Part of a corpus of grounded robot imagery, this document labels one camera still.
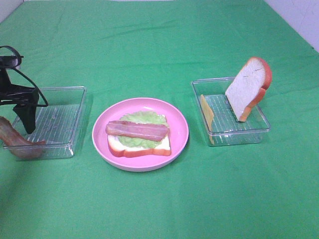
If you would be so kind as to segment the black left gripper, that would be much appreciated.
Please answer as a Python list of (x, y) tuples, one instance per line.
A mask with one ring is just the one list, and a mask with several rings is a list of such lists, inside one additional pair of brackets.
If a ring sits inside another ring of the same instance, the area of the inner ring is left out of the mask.
[[(29, 77), (18, 70), (22, 58), (23, 56), (0, 57), (0, 104), (17, 104), (13, 111), (22, 121), (25, 131), (31, 134), (36, 128), (35, 114), (39, 100), (39, 88)], [(16, 71), (27, 79), (33, 87), (13, 84), (7, 69)]]

